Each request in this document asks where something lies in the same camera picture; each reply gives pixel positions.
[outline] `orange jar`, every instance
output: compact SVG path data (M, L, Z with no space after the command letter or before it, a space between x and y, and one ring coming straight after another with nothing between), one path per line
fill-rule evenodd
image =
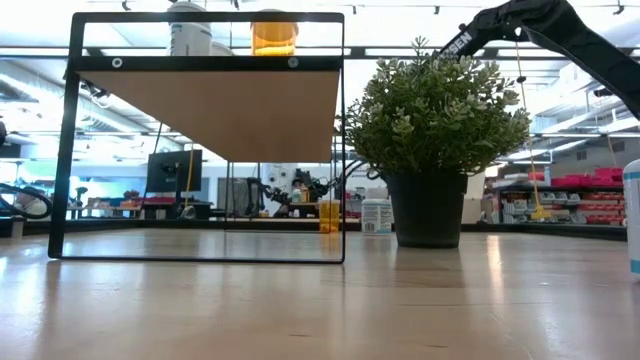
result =
M296 50L296 23L252 23L251 30L251 55L291 56Z

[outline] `potted plant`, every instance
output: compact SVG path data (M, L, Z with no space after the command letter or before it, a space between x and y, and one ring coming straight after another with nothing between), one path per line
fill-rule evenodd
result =
M520 146L529 120L495 62L425 44L411 61L378 61L347 110L345 143L386 181L400 246L455 248L468 176Z

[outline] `ceiling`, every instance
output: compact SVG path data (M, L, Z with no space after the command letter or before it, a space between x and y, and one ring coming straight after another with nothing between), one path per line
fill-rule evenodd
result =
M209 11L236 11L229 1L193 1ZM412 39L423 35L434 49L442 47L459 30L457 25L468 23L483 7L503 3L495 0L316 0L316 1L240 1L241 11L281 9L287 11L331 11L341 12L346 17L346 47L368 48L372 56L402 56L408 50ZM575 0L570 3L576 8L583 21L619 47L640 46L640 0L626 0L621 4L625 10L619 14L617 0ZM165 11L171 5L168 1L138 0L127 1L126 6L133 11ZM27 104L20 108L16 104L0 104L0 115L9 129L19 127L21 136L42 141L43 136L35 134L42 129L55 130L60 126L63 76L66 68L71 16L77 11L125 11L121 0L69 0L36 1L23 0L3 4L0 13L0 63L26 70L33 77L29 83L45 88L54 94L49 102L59 103L57 111L52 106L38 108ZM229 45L236 54L245 54L250 45L250 24L216 24L212 26L216 41ZM147 55L162 56L168 44L166 24L90 24L85 32L85 45L103 49L105 55ZM335 49L310 49L313 47L338 47L340 27L327 24L300 24L297 39L299 53L321 54ZM497 58L502 73L511 78L519 74L518 62L513 58L516 50L512 43L493 42L488 47L499 48ZM640 50L633 55L640 56ZM592 91L599 85L590 77L570 64L561 56L550 51L523 44L520 63L525 82L528 108L534 116L532 132L535 133L587 133L595 131L636 131L637 126L627 121L627 127L613 122L625 120L629 116L625 107L617 103L615 97L596 98ZM375 73L374 60L348 60L345 63L345 97L347 104L359 97L367 81ZM112 144L104 146L104 152L115 158L144 158L152 151L149 146L153 139L145 134L157 131L159 122L130 106L122 99L111 96L107 100L92 103L88 100L79 131L103 132L88 138ZM190 140L174 134L171 129L164 140L169 148L182 148ZM124 132L116 136L114 132ZM554 139L538 141L542 147L558 147L569 141ZM86 146L80 142L86 153Z

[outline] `black pot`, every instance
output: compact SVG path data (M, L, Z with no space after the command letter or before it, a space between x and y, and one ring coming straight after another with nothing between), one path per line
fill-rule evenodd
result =
M457 248L467 175L417 173L385 175L398 245Z

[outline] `green plant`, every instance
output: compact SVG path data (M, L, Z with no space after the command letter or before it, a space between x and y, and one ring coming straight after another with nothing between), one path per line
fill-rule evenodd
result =
M495 62L428 54L425 44L415 40L409 62L378 61L347 110L345 143L383 175L479 173L526 140L528 114L506 111L518 94Z

